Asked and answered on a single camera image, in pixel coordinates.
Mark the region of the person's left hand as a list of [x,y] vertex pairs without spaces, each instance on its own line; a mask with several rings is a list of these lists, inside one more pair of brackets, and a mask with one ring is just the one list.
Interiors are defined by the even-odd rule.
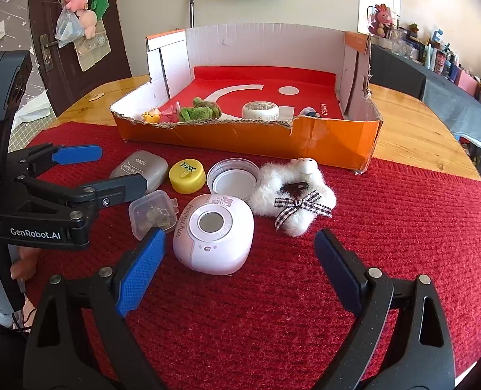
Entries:
[[13,279],[28,280],[35,271],[40,250],[32,247],[18,247],[19,258],[13,262],[10,273]]

